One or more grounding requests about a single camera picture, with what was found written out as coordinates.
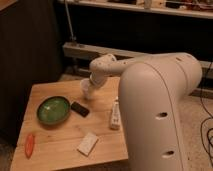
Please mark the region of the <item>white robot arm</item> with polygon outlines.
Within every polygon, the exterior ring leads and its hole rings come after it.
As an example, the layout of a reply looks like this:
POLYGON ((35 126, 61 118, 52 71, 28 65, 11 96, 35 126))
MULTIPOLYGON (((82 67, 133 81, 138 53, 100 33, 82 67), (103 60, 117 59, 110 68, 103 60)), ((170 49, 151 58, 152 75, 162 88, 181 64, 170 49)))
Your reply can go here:
POLYGON ((118 100, 132 171, 188 171, 179 102, 198 86, 199 61, 188 53, 148 54, 118 60, 103 55, 90 63, 92 84, 120 77, 118 100))

